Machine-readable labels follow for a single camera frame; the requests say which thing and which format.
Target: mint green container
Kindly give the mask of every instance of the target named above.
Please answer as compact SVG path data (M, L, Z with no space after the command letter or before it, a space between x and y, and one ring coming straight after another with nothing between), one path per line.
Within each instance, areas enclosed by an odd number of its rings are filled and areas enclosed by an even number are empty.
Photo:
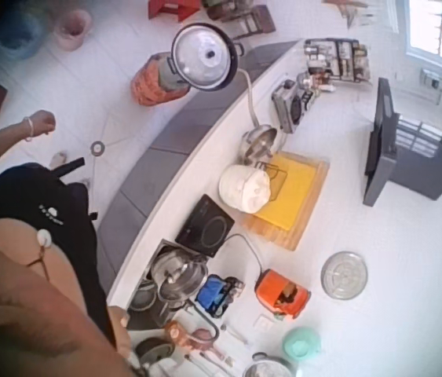
M320 336L312 328L295 328L285 336L283 352L295 361L303 361L317 355L321 343Z

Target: pot lid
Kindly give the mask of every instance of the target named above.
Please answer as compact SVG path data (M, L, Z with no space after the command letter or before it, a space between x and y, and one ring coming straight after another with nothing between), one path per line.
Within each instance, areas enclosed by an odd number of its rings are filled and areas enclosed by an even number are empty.
M355 298L367 284L367 267L358 254L340 251L332 255L322 268L322 287L332 298Z
M199 291L207 277L205 264L190 262L173 279L163 282L159 288L159 297L165 302L184 301Z
M172 58L178 74L198 89L220 85L231 67L226 41L205 24L192 24L179 31L172 45Z

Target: wooden cutting board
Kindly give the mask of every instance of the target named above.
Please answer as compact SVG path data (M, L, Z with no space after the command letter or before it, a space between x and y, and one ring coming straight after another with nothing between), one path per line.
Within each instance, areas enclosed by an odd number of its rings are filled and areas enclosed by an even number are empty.
M252 214L248 214L243 219L243 227L287 250L295 251L312 216L313 208L315 208L320 192L322 191L323 183L329 171L329 163L289 152L280 152L280 155L316 168L311 188L301 205L294 225L287 231Z

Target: black induction cooktop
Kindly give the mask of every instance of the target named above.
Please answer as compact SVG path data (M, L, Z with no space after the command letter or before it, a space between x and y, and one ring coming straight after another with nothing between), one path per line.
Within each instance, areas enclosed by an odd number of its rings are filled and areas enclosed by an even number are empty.
M208 195L203 195L186 220L175 242L213 258L235 221Z

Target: white container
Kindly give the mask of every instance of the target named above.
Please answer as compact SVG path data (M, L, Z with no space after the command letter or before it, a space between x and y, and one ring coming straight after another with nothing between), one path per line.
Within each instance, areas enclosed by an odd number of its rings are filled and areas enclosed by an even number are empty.
M230 207L255 214L271 196L269 176L255 167L231 165L221 175L219 195Z

